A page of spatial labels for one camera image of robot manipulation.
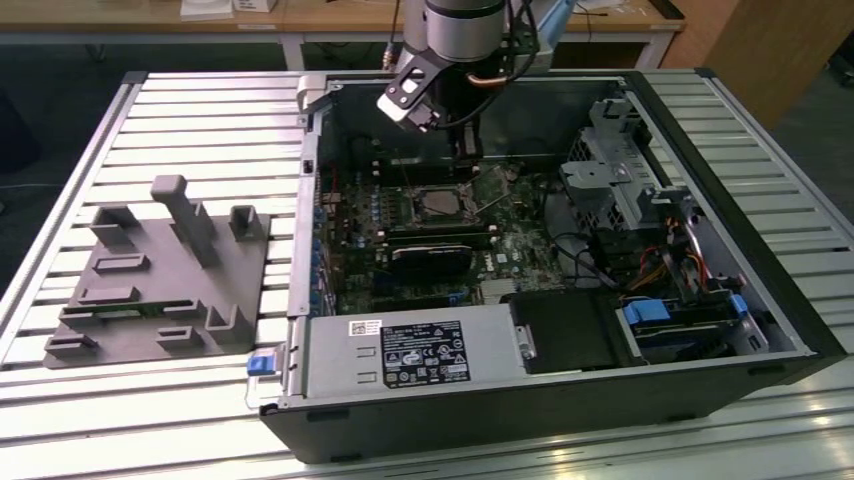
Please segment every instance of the power supply label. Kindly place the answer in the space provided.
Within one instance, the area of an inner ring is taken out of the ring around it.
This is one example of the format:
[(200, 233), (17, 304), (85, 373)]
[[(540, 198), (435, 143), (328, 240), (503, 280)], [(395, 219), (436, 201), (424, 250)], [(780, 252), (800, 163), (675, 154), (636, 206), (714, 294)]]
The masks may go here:
[(383, 383), (388, 388), (471, 380), (459, 322), (381, 327), (380, 337)]

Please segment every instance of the wooden cabinet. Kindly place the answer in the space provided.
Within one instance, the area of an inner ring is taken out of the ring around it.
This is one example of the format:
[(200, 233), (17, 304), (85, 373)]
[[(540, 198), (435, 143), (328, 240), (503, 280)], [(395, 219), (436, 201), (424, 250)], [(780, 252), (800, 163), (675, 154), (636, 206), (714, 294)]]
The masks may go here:
[(854, 29), (852, 0), (671, 0), (686, 16), (663, 68), (711, 68), (772, 128)]

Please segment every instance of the red cable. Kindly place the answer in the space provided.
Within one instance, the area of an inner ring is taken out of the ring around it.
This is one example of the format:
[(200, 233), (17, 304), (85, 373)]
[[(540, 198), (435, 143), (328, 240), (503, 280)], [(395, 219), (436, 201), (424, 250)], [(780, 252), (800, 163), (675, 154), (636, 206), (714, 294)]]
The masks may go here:
[(655, 247), (650, 247), (643, 251), (643, 255), (640, 255), (640, 271), (638, 272), (638, 276), (643, 275), (643, 270), (646, 268), (646, 256), (650, 254), (650, 252), (654, 252), (655, 250), (658, 250), (658, 246)]

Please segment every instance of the gray plastic holder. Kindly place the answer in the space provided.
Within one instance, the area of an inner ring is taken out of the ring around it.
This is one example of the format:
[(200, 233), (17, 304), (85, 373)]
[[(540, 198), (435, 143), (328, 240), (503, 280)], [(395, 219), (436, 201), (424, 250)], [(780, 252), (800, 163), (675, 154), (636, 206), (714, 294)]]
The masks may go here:
[(46, 368), (231, 355), (255, 343), (269, 216), (235, 206), (209, 217), (179, 175), (159, 176), (151, 196), (172, 219), (137, 220), (101, 207), (98, 242), (60, 326)]

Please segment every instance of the table surface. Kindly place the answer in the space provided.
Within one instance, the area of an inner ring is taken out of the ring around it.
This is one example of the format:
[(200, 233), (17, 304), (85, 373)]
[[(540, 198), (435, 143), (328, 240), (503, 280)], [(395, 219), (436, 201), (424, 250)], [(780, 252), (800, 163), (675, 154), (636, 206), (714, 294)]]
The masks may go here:
[(269, 13), (181, 22), (180, 0), (1, 0), (0, 31), (78, 33), (217, 33), (280, 31), (285, 1)]
[[(644, 32), (680, 30), (647, 0), (592, 10), (607, 16), (574, 15), (567, 31)], [(181, 22), (180, 0), (2, 0), (0, 31), (85, 33), (193, 33), (239, 31), (383, 32), (391, 25), (393, 0), (279, 0), (271, 13), (235, 12), (235, 17)], [(403, 15), (397, 31), (403, 27)]]

